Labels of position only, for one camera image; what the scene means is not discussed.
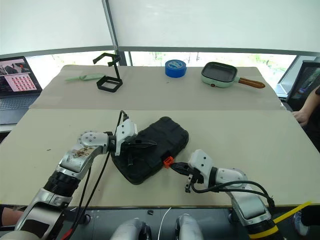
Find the yellow stripe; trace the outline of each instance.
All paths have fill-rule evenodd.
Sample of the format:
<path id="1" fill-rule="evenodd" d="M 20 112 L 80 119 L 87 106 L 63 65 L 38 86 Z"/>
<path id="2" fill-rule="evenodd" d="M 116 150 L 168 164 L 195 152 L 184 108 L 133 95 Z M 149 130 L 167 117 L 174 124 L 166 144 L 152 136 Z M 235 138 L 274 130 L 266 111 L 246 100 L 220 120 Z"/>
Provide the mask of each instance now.
<path id="1" fill-rule="evenodd" d="M 285 214 L 277 217 L 276 219 L 274 219 L 274 223 L 277 224 L 279 222 L 281 222 L 282 220 L 285 220 L 286 218 L 290 217 L 291 215 L 295 214 L 296 212 L 299 212 L 301 209 L 305 208 L 306 206 L 310 205 L 311 201 L 307 201 L 299 206 L 297 206 L 296 208 L 286 212 Z"/>
<path id="2" fill-rule="evenodd" d="M 255 233 L 255 234 L 249 234 L 249 238 L 251 239 L 261 239 L 261 238 L 264 238 L 264 237 L 267 237 L 271 234 L 274 234 L 276 232 L 278 232 L 278 227 L 277 226 L 274 226 L 273 228 L 270 228 L 266 231 L 262 231 L 262 232 L 259 232 L 259 233 Z"/>

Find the white cable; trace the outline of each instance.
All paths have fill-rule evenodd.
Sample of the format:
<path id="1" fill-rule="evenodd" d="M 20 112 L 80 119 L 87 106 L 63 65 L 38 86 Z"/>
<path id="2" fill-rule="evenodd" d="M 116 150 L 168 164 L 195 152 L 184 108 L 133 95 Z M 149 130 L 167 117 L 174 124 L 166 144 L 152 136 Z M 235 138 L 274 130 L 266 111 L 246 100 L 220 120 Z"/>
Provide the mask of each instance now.
<path id="1" fill-rule="evenodd" d="M 158 240 L 160 239 L 160 232 L 161 232 L 161 227 L 162 227 L 162 223 L 165 219 L 165 216 L 167 215 L 167 213 L 169 212 L 169 210 L 171 209 L 171 207 L 165 212 L 165 214 L 162 217 L 161 223 L 160 223 L 160 228 L 159 228 L 159 234 L 158 234 Z"/>

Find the beige tabletop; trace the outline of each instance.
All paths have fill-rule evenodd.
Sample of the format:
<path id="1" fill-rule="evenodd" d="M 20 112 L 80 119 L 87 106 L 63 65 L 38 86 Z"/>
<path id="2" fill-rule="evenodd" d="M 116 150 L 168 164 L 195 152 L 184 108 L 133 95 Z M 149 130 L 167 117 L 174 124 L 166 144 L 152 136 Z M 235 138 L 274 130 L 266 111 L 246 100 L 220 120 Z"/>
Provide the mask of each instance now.
<path id="1" fill-rule="evenodd" d="M 238 168 L 262 184 L 277 206 L 306 201 L 320 204 L 320 154 L 290 112 L 127 111 L 139 130 L 169 116 L 189 132 L 189 143 L 176 162 L 187 162 L 203 149 L 221 168 Z M 114 131 L 119 111 L 102 109 L 30 109 L 0 145 L 0 201 L 27 205 L 56 165 L 85 130 Z M 105 155 L 96 157 L 87 192 L 93 188 Z M 187 177 L 161 169 L 132 185 L 110 160 L 91 206 L 230 206 L 225 193 L 185 193 Z M 84 185 L 74 193 L 78 204 Z"/>
<path id="2" fill-rule="evenodd" d="M 66 65 L 43 90 L 31 109 L 110 110 L 279 110 L 281 102 L 256 67 L 238 67 L 238 76 L 261 81 L 257 89 L 240 83 L 228 88 L 201 81 L 202 67 L 188 67 L 185 76 L 171 78 L 164 67 L 120 66 L 123 85 L 117 92 L 99 90 L 96 80 L 66 82 L 66 78 L 103 73 L 112 67 Z"/>

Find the laptop screen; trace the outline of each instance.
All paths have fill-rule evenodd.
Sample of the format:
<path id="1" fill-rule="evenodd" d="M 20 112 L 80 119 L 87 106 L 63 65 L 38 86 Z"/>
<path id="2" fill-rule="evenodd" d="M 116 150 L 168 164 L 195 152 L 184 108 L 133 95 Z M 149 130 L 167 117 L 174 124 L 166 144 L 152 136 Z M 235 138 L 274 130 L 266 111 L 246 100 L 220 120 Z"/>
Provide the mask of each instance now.
<path id="1" fill-rule="evenodd" d="M 0 97 L 37 94 L 41 91 L 25 57 L 0 58 Z"/>

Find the pan handle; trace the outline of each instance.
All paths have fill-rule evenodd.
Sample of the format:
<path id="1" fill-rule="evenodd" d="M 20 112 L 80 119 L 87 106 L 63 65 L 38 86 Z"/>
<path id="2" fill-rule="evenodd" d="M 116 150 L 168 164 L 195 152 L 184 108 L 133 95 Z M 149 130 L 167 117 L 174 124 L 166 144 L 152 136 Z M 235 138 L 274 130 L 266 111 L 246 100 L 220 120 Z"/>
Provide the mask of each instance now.
<path id="1" fill-rule="evenodd" d="M 263 82 L 253 81 L 250 79 L 246 79 L 244 77 L 240 77 L 239 83 L 249 85 L 249 86 L 257 88 L 257 89 L 263 89 L 266 86 Z"/>

